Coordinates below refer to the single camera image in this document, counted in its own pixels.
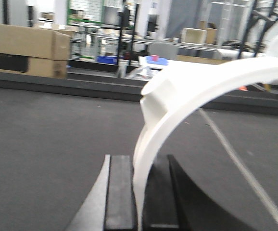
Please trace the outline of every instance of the chair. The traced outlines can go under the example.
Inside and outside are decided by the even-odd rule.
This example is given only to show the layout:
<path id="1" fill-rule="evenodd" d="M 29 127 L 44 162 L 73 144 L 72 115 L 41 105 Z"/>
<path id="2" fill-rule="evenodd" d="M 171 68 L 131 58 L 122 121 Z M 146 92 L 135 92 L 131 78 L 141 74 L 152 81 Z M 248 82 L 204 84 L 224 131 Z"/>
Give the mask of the chair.
<path id="1" fill-rule="evenodd" d="M 169 60 L 177 59 L 178 46 L 170 43 L 156 42 L 149 47 L 150 55 L 159 55 L 161 58 Z"/>

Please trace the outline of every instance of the gray carpet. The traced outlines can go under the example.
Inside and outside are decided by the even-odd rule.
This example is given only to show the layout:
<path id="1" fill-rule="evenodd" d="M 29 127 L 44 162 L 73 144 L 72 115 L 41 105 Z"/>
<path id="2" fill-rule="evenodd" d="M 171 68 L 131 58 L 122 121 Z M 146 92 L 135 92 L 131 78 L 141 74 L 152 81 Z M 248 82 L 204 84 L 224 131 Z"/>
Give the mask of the gray carpet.
<path id="1" fill-rule="evenodd" d="M 278 206 L 278 117 L 206 111 Z M 62 231 L 105 154 L 132 156 L 139 103 L 0 89 L 0 231 Z M 160 154 L 174 154 L 226 210 L 259 230 L 275 221 L 195 112 Z"/>

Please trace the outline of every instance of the black metal frame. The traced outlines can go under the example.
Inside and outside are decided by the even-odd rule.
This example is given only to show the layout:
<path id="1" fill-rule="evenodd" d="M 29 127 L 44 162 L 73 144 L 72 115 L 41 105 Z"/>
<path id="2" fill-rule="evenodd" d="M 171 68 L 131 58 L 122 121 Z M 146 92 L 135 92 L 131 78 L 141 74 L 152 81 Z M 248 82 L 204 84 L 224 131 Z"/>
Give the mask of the black metal frame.
<path id="1" fill-rule="evenodd" d="M 120 52 L 122 49 L 122 36 L 123 36 L 123 28 L 124 28 L 124 20 L 125 20 L 125 12 L 128 10 L 128 7 L 125 4 L 125 1 L 123 1 L 123 12 L 120 13 L 120 36 L 119 36 L 119 43 L 118 43 L 118 50 L 117 50 L 117 55 L 116 55 L 116 64 L 119 65 L 119 60 L 120 60 Z"/>
<path id="2" fill-rule="evenodd" d="M 85 62 L 85 61 L 79 61 L 79 60 L 74 60 L 74 59 L 70 59 L 68 61 L 68 64 L 74 68 L 81 68 L 81 69 L 94 70 L 94 71 L 104 71 L 104 72 L 115 73 L 118 70 L 117 65 L 92 63 L 92 62 Z"/>
<path id="3" fill-rule="evenodd" d="M 260 33 L 260 37 L 259 37 L 259 40 L 256 44 L 256 47 L 255 47 L 255 50 L 254 50 L 254 55 L 253 55 L 254 57 L 257 56 L 257 54 L 260 50 L 260 46 L 262 44 L 265 33 L 278 21 L 278 13 L 275 12 L 277 2 L 278 2 L 278 0 L 274 0 L 272 2 L 271 7 L 268 8 L 269 9 L 268 16 L 265 16 L 262 13 L 260 13 L 260 11 L 263 10 L 263 9 L 267 9 L 267 8 L 266 7 L 263 7 L 263 8 L 257 7 L 258 0 L 254 1 L 253 7 L 252 7 L 252 10 L 251 10 L 251 13 L 250 13 L 250 17 L 249 17 L 249 20 L 248 20 L 248 24 L 247 24 L 247 27 L 246 27 L 246 30 L 245 30 L 245 33 L 244 33 L 244 36 L 243 36 L 243 40 L 242 40 L 242 43 L 240 45 L 240 51 L 239 51 L 239 54 L 238 54 L 238 59 L 241 58 L 241 54 L 242 54 L 243 49 L 245 47 L 245 43 L 248 39 L 248 35 L 249 35 L 249 32 L 250 32 L 251 28 L 254 27 L 258 23 L 259 20 L 264 20 L 265 25 L 264 25 L 263 30 Z"/>
<path id="4" fill-rule="evenodd" d="M 3 24 L 9 24 L 9 1 L 3 0 L 2 1 L 2 8 L 3 8 Z"/>
<path id="5" fill-rule="evenodd" d="M 133 33 L 132 33 L 131 43 L 130 43 L 130 54 L 129 54 L 128 66 L 131 65 L 131 59 L 132 59 L 132 56 L 133 56 L 133 46 L 134 46 L 134 40 L 135 40 L 135 32 L 136 32 L 136 23 L 137 23 L 138 11 L 139 11 L 139 4 L 136 4 L 134 28 L 133 28 Z"/>

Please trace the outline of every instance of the blue box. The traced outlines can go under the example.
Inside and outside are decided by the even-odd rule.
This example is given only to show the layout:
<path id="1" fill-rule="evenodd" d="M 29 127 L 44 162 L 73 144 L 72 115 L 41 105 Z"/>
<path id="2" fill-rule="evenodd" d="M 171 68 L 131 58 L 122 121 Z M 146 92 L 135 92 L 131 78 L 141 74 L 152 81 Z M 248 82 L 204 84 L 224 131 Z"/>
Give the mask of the blue box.
<path id="1" fill-rule="evenodd" d="M 148 64 L 157 64 L 157 65 L 168 65 L 168 60 L 165 58 L 158 58 L 158 61 L 153 61 L 151 56 L 145 56 Z"/>
<path id="2" fill-rule="evenodd" d="M 97 62 L 102 63 L 102 64 L 115 64 L 116 65 L 116 55 L 97 56 Z"/>

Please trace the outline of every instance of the white curved plastic part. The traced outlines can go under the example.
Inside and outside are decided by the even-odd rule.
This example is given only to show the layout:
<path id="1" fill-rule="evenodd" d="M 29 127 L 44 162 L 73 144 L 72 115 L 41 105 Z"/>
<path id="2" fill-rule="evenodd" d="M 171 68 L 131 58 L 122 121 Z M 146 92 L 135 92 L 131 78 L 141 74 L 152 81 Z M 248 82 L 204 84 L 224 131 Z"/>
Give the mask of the white curved plastic part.
<path id="1" fill-rule="evenodd" d="M 177 62 L 156 75 L 142 90 L 143 127 L 134 152 L 133 187 L 141 231 L 147 177 L 166 138 L 193 111 L 240 86 L 278 80 L 278 58 L 235 60 L 221 65 Z"/>

